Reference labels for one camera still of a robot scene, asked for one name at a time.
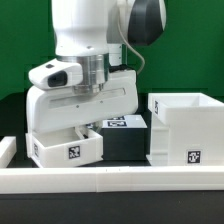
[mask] white plastic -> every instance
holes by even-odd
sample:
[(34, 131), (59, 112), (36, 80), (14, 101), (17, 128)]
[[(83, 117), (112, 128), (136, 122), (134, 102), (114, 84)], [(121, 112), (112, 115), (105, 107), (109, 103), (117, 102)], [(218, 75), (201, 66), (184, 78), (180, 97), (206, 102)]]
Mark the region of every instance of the white plastic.
[(49, 61), (29, 72), (29, 80), (38, 88), (47, 90), (52, 89), (48, 85), (48, 78), (57, 72), (67, 73), (67, 84), (63, 87), (75, 86), (83, 80), (82, 66), (78, 63), (61, 62), (57, 59)]
[(108, 44), (109, 47), (109, 60), (110, 65), (122, 64), (122, 45), (121, 44)]
[(0, 142), (0, 168), (9, 165), (16, 151), (16, 138), (4, 137)]
[(224, 165), (224, 104), (200, 93), (149, 94), (153, 166)]
[(107, 0), (52, 0), (52, 16), (57, 55), (108, 53)]
[(116, 72), (101, 92), (86, 96), (73, 88), (43, 91), (33, 86), (27, 97), (28, 130), (51, 132), (132, 114), (138, 106), (135, 81), (134, 71)]
[(0, 194), (224, 190), (224, 167), (1, 169)]
[(56, 54), (91, 56), (108, 53), (107, 43), (122, 43), (117, 24), (127, 37), (134, 0), (52, 0)]
[(96, 132), (84, 128), (80, 139), (74, 128), (26, 135), (28, 156), (44, 168), (75, 167), (102, 160), (103, 140)]
[(104, 120), (102, 128), (147, 128), (141, 115), (126, 115)]

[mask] black surface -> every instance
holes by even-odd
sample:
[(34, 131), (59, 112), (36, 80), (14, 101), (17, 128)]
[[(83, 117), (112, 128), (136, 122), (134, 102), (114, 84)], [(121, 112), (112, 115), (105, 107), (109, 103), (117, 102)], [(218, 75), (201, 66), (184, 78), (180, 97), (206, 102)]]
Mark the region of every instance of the black surface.
[[(21, 138), (18, 141), (21, 152), (10, 167), (33, 166), (23, 148), (25, 95), (13, 94), (0, 101), (0, 122), (5, 125), (0, 125), (0, 136)], [(102, 161), (97, 164), (104, 165), (149, 164), (144, 161)], [(223, 224), (224, 191), (0, 195), (0, 224), (12, 223)]]

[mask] green background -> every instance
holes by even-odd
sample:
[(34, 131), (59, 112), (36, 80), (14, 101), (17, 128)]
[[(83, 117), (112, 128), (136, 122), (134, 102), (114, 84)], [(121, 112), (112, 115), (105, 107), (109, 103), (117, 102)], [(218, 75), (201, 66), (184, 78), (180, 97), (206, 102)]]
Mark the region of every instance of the green background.
[[(203, 92), (224, 101), (224, 1), (166, 0), (167, 25), (149, 47), (139, 93)], [(0, 99), (30, 87), (28, 71), (54, 57), (48, 0), (1, 0)], [(128, 63), (138, 59), (128, 53)]]

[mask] white container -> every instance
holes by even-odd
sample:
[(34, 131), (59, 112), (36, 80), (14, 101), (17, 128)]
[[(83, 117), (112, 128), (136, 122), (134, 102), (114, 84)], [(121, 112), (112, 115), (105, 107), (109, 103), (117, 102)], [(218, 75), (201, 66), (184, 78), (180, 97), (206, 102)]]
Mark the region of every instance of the white container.
[(26, 135), (31, 158), (39, 167), (75, 167), (102, 160), (103, 139), (85, 128), (86, 139), (80, 139), (73, 128)]
[(149, 94), (153, 166), (224, 165), (224, 104), (200, 93)]

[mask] white bin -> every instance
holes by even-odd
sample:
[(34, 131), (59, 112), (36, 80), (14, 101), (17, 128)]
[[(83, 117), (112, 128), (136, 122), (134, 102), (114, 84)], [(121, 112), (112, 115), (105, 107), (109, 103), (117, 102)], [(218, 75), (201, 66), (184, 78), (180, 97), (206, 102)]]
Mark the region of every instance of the white bin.
[(153, 166), (224, 165), (224, 104), (201, 93), (149, 94)]
[(85, 128), (81, 140), (74, 128), (26, 135), (29, 156), (39, 167), (75, 167), (102, 160), (103, 138)]

